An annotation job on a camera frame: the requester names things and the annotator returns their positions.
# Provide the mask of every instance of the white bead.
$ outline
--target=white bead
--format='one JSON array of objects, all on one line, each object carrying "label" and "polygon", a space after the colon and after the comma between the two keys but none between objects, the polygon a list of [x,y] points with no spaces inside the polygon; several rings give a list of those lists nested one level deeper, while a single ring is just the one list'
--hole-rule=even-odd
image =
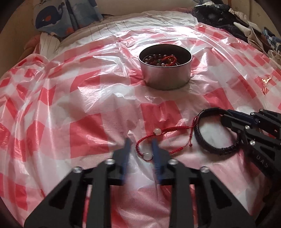
[{"label": "white bead", "polygon": [[151,154],[151,152],[145,152],[145,153],[143,154],[143,159],[144,159],[145,161],[150,161],[150,160],[152,159],[152,154]]},{"label": "white bead", "polygon": [[154,133],[155,135],[159,136],[159,135],[162,134],[162,131],[161,131],[160,128],[155,128],[154,131],[153,131],[153,133]]}]

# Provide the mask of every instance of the dark clothing pile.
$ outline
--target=dark clothing pile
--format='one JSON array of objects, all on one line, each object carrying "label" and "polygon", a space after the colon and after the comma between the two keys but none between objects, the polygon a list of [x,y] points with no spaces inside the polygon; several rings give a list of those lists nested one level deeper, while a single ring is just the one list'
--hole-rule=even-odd
[{"label": "dark clothing pile", "polygon": [[276,37],[268,28],[264,28],[262,32],[271,48],[275,50],[277,53],[281,54],[281,39]]},{"label": "dark clothing pile", "polygon": [[244,33],[238,29],[233,23],[237,22],[246,27],[249,27],[245,22],[229,12],[230,6],[225,4],[214,5],[198,5],[193,10],[193,16],[197,18],[198,22],[225,29],[233,36],[248,42]]}]

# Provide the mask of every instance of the pillow with whale print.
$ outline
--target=pillow with whale print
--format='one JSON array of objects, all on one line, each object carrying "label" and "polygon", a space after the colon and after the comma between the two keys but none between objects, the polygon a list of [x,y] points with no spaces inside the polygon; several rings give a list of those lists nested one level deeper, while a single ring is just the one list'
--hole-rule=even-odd
[{"label": "pillow with whale print", "polygon": [[102,21],[95,0],[34,0],[34,26],[65,38],[95,21]]}]

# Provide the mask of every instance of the bed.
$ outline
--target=bed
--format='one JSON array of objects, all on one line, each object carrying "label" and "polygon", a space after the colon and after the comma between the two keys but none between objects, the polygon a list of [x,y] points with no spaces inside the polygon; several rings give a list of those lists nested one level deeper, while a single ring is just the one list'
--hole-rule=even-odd
[{"label": "bed", "polygon": [[[138,54],[160,43],[193,54],[187,86],[158,91],[144,85]],[[189,126],[208,107],[280,112],[280,80],[281,70],[260,51],[177,11],[111,17],[61,42],[42,34],[40,54],[20,61],[0,82],[1,198],[23,225],[72,167],[96,166],[129,137],[127,182],[112,188],[112,224],[167,227],[171,190],[155,184],[153,164],[137,156],[135,143],[156,127]],[[216,121],[204,123],[203,135],[214,146],[230,145],[230,133]],[[188,132],[170,133],[160,147],[170,151],[187,138]],[[210,167],[256,217],[267,186],[263,174],[242,151],[221,158],[204,152],[195,138],[192,144],[176,158],[192,168]]]}]

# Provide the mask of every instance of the metal screw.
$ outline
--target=metal screw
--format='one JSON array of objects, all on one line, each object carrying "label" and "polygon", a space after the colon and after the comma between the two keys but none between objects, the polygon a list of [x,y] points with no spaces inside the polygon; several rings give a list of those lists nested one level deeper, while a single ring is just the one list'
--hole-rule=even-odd
[{"label": "metal screw", "polygon": [[201,173],[208,173],[208,172],[210,172],[210,168],[206,167],[206,166],[203,166],[203,167],[200,168],[200,171],[201,171]]},{"label": "metal screw", "polygon": [[105,160],[105,164],[107,164],[107,165],[113,165],[114,163],[115,163],[115,160],[112,159],[112,158],[109,158],[109,159]]},{"label": "metal screw", "polygon": [[76,167],[73,168],[73,172],[74,172],[74,173],[81,173],[82,170],[83,170],[83,169],[82,169],[80,166],[76,166]]},{"label": "metal screw", "polygon": [[170,159],[170,160],[168,161],[168,163],[169,163],[170,165],[176,165],[176,164],[178,164],[178,160],[177,160],[177,159]]}]

